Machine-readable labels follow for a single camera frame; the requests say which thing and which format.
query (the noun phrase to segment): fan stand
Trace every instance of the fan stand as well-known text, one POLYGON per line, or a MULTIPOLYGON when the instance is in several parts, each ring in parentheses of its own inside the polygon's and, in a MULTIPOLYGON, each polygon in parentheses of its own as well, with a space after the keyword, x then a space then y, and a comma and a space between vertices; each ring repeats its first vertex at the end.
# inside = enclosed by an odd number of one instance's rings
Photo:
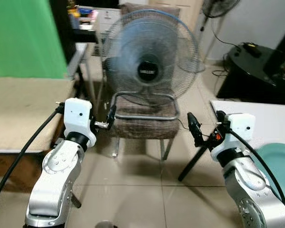
MULTIPOLYGON (((123 95, 136 96, 139 93, 140 92, 131 92, 131 91, 117 92, 112 97, 111 107, 113 105, 116 105, 116 101, 119 96, 123 96, 123 95)), ((115 117, 118 119, 126 119, 126 120, 157 120, 157 121, 173 121, 173 120, 178 119, 180 115, 180 110, 179 110, 178 104, 174 96, 169 95, 169 94, 161 94, 161 93, 151 93, 151 95, 158 96, 158 97, 166 97, 166 98, 171 99, 175 107, 175 115, 173 116, 156 116, 156 115, 152 116, 152 115, 124 115, 124 114, 116 113, 115 117)))

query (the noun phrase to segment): tiled floor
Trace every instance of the tiled floor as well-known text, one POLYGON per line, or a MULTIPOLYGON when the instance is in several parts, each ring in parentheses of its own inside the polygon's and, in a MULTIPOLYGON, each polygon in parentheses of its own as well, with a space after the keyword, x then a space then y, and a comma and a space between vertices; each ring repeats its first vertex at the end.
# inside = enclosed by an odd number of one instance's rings
MULTIPOLYGON (((180 119, 193 112, 203 123, 205 134, 213 130, 215 118, 209 100, 223 79, 209 66, 178 101, 180 119)), ((114 140, 102 135, 97 146, 86 152, 74 192, 82 201, 72 208, 68 228, 93 228, 102 220, 119 228, 240 228, 238 210, 224 188, 221 167, 207 152, 184 181, 177 177, 197 151, 193 138, 180 126, 170 155, 159 161, 156 140, 121 140, 117 159, 109 158, 114 140)), ((29 194, 2 193, 0 227, 23 225, 29 194)))

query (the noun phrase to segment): tripod leg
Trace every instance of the tripod leg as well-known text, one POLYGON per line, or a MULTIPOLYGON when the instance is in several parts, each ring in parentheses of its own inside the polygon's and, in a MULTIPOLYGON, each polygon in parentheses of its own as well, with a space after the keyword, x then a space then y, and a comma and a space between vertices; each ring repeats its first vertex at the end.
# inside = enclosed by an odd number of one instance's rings
POLYGON ((184 170, 181 172, 178 180, 182 181, 188 174, 188 172, 193 168, 193 166, 196 164, 196 162, 201 158, 201 156, 204 154, 204 152, 207 150, 207 146, 202 146, 199 151, 196 153, 196 155, 192 158, 192 160, 188 163, 188 165, 184 168, 184 170))
POLYGON ((72 203, 74 204, 74 206, 76 207, 76 208, 80 208, 81 207, 81 202, 79 201, 79 199, 77 199, 77 197, 74 195, 74 194, 72 194, 72 203))

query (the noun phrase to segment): chair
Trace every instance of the chair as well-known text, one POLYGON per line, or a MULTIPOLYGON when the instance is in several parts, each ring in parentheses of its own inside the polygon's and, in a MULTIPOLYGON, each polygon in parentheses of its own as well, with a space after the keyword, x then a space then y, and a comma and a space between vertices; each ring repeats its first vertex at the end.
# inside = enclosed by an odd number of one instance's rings
MULTIPOLYGON (((135 10, 142 9, 156 9, 165 11, 174 16, 179 16, 179 8, 171 7, 156 7, 149 5, 139 5, 126 3, 121 5, 121 14, 127 14, 135 10)), ((109 77, 113 76, 108 70, 108 61, 106 59, 103 62, 104 76, 107 80, 109 77)), ((118 155, 119 141, 120 138, 128 139, 158 139, 161 145, 161 160, 166 160, 168 158, 173 139, 176 136, 179 129, 178 115, 179 109, 176 100, 173 100, 167 104, 160 106, 146 106, 131 102, 130 99, 126 99, 121 94, 115 94, 112 96, 110 89, 107 88, 106 95, 107 100, 111 100, 112 103, 115 102, 116 110, 116 120, 112 126, 109 134, 111 137, 116 138, 115 151, 112 157, 115 158, 118 155), (162 116, 166 120, 149 120, 149 119, 139 119, 132 118, 133 116, 162 116), (168 139, 168 144, 165 148, 164 140, 168 139)))

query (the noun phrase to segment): chair seat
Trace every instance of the chair seat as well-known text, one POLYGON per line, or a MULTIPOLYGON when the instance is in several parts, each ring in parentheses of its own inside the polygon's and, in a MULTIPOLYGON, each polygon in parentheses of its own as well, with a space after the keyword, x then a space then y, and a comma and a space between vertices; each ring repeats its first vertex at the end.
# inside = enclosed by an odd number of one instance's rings
MULTIPOLYGON (((134 104, 123 97, 116 102, 118 114, 127 115, 154 115, 174 116, 175 107, 173 102, 161 106, 145 106, 134 104)), ((110 135, 119 138, 131 139, 172 139, 179 129, 178 120, 156 121, 156 120, 126 120, 115 119, 110 135)))

